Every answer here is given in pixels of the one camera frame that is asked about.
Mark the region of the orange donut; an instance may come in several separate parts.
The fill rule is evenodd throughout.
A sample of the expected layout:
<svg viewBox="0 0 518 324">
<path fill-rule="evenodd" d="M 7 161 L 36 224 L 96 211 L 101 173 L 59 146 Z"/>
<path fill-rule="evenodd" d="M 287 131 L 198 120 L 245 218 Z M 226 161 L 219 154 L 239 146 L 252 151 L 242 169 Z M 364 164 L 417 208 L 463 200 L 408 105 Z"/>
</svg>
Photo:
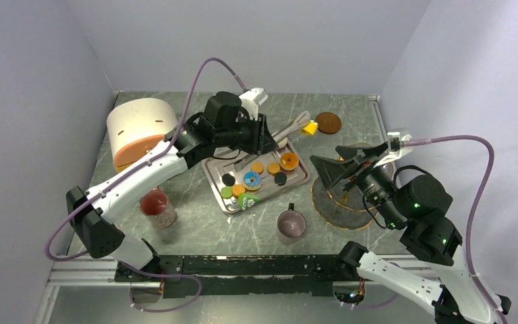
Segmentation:
<svg viewBox="0 0 518 324">
<path fill-rule="evenodd" d="M 282 171 L 294 171 L 299 165 L 299 158 L 295 153 L 283 153 L 279 159 L 279 165 Z"/>
</svg>

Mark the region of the yellow cake piece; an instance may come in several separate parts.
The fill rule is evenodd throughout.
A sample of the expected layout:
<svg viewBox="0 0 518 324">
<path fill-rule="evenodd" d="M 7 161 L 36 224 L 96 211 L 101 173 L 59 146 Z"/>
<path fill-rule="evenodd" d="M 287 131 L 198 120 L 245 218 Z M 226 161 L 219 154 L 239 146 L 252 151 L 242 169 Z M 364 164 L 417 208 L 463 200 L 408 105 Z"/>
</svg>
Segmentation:
<svg viewBox="0 0 518 324">
<path fill-rule="evenodd" d="M 300 132 L 305 135 L 313 136 L 318 130 L 318 123 L 311 120 L 306 126 L 304 126 Z"/>
</svg>

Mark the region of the blue sprinkled donut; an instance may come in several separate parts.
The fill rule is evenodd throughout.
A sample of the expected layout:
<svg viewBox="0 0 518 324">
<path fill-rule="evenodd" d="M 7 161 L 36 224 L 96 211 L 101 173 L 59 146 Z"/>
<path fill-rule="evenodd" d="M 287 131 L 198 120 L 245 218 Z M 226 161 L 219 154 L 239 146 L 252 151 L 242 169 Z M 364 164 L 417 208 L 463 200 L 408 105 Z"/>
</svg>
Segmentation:
<svg viewBox="0 0 518 324">
<path fill-rule="evenodd" d="M 261 174 L 253 171 L 245 173 L 243 176 L 243 185 L 246 187 L 247 190 L 258 190 L 262 186 Z"/>
</svg>

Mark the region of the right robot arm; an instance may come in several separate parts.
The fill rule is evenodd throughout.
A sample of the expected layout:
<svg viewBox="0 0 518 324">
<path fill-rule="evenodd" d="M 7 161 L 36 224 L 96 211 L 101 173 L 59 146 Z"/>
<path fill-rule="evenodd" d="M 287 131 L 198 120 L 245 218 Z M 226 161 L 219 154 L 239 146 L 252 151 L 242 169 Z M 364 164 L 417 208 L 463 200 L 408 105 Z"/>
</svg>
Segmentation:
<svg viewBox="0 0 518 324">
<path fill-rule="evenodd" d="M 372 205 L 388 230 L 400 230 L 400 241 L 417 260 L 429 266 L 436 280 L 427 280 L 390 264 L 365 246 L 348 242 L 338 256 L 344 279 L 363 277 L 406 297 L 434 316 L 437 323 L 505 323 L 508 297 L 492 293 L 473 268 L 470 235 L 461 235 L 447 217 L 453 198 L 427 171 L 402 187 L 381 165 L 417 146 L 415 140 L 390 140 L 364 148 L 338 146 L 339 159 L 313 155 L 310 161 L 325 189 L 338 183 L 359 188 L 363 203 Z"/>
</svg>

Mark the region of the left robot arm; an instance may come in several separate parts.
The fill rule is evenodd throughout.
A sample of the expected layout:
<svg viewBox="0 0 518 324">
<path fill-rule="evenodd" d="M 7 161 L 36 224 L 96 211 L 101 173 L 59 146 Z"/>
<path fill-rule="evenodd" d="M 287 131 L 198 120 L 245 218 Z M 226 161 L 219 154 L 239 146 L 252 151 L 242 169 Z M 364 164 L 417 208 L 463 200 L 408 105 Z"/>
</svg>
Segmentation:
<svg viewBox="0 0 518 324">
<path fill-rule="evenodd" d="M 124 234 L 114 218 L 158 185 L 211 158 L 219 148 L 250 155 L 275 151 L 278 144 L 265 114 L 258 111 L 267 97 L 262 88 L 239 96 L 217 92 L 202 112 L 181 120 L 166 139 L 124 171 L 93 188 L 69 190 L 69 223 L 86 253 L 94 259 L 112 256 L 131 265 L 140 279 L 154 279 L 160 270 L 156 252 L 147 241 Z"/>
</svg>

